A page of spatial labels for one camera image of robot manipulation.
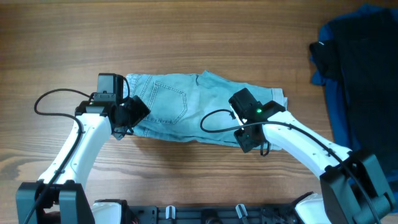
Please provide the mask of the light blue denim shorts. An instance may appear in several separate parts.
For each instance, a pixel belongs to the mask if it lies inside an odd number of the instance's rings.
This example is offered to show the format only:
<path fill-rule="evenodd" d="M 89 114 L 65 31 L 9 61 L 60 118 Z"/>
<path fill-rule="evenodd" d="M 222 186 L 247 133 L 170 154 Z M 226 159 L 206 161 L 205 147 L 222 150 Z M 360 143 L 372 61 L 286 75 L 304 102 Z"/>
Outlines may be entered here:
<path fill-rule="evenodd" d="M 247 88 L 263 105 L 275 101 L 287 106 L 280 88 L 264 88 L 233 82 L 209 71 L 201 74 L 168 75 L 128 74 L 125 96 L 138 96 L 150 109 L 149 115 L 134 127 L 134 134 L 164 141 L 198 141 L 224 146 L 238 146 L 233 131 L 237 126 L 228 110 L 228 100 Z"/>

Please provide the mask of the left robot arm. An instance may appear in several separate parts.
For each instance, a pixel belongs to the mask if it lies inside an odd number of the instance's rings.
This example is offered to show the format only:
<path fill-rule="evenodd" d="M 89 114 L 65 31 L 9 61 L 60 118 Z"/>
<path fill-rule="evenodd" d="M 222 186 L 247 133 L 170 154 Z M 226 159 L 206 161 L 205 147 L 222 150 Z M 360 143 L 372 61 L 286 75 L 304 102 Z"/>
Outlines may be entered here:
<path fill-rule="evenodd" d="M 133 134 L 150 109 L 138 97 L 93 93 L 71 117 L 74 125 L 49 168 L 16 193 L 19 223 L 139 223 L 125 200 L 104 199 L 89 205 L 85 186 L 93 163 L 111 137 Z"/>

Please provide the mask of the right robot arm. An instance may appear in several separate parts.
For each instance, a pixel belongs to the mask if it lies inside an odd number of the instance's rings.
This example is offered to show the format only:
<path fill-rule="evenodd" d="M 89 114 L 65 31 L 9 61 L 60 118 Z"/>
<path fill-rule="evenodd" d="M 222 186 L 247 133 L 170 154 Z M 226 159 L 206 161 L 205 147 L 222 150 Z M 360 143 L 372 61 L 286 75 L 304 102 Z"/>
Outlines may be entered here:
<path fill-rule="evenodd" d="M 254 99 L 230 99 L 229 103 L 241 124 L 234 135 L 244 151 L 265 142 L 275 144 L 319 179 L 322 192 L 294 205 L 302 223 L 380 223 L 397 207 L 375 155 L 325 139 L 275 101 L 262 105 Z"/>

